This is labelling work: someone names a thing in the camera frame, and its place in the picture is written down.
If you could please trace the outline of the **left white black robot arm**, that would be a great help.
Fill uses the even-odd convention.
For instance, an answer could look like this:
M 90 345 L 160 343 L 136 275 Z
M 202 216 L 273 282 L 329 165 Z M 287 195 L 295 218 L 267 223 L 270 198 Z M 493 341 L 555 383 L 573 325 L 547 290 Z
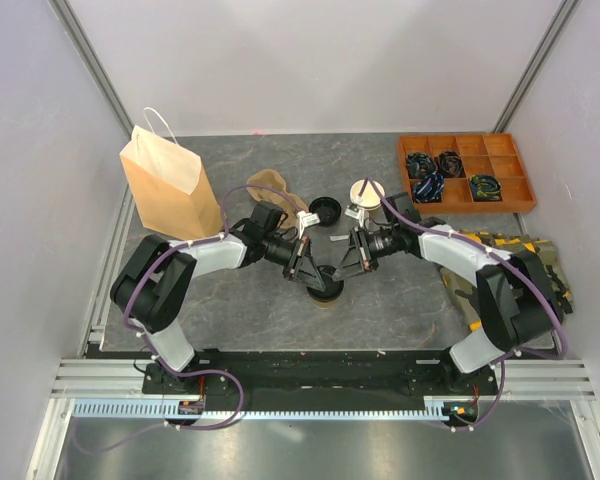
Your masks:
M 281 207 L 260 201 L 228 233 L 188 242 L 148 235 L 114 280 L 111 301 L 125 325 L 147 340 L 176 392 L 191 392 L 200 378 L 191 363 L 195 350 L 177 320 L 193 279 L 266 260 L 281 266 L 283 278 L 304 285 L 317 302 L 341 295 L 344 283 L 333 279 L 333 267 L 315 264 L 306 235 L 287 240 L 277 232 L 285 216 Z

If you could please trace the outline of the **single brown paper cup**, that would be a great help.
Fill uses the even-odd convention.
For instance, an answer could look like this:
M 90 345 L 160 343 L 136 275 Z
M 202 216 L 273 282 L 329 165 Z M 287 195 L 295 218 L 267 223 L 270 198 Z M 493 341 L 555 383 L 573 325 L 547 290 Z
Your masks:
M 310 292 L 309 296 L 320 308 L 330 308 L 339 298 L 338 295 L 323 295 L 321 292 Z

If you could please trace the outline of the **stack of black lids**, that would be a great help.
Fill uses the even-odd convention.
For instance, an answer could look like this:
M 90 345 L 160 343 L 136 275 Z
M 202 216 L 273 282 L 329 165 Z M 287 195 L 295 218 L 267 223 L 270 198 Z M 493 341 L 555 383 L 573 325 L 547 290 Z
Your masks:
M 320 226 L 331 227 L 339 221 L 342 207 L 336 199 L 323 196 L 314 199 L 309 204 L 309 212 L 318 216 Z

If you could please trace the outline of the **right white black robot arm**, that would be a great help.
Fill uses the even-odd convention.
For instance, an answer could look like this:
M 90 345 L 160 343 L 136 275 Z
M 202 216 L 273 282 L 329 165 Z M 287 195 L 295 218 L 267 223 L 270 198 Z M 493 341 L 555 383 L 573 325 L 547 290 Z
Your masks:
M 481 327 L 445 350 L 437 371 L 445 391 L 463 392 L 473 383 L 474 371 L 522 351 L 525 344 L 550 331 L 557 334 L 560 347 L 566 347 L 564 313 L 536 253 L 497 249 L 437 218 L 423 219 L 407 193 L 381 202 L 388 225 L 372 232 L 353 228 L 333 279 L 370 273 L 381 258 L 404 252 L 466 280 L 474 289 Z

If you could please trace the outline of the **stack of paper cups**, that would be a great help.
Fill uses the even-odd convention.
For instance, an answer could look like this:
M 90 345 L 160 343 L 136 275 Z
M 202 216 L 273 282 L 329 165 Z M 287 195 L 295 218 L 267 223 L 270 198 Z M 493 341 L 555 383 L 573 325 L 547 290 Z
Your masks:
M 381 206 L 381 197 L 385 195 L 384 187 L 377 181 L 369 181 L 365 188 L 363 179 L 356 181 L 350 188 L 351 202 L 367 211 L 373 211 Z

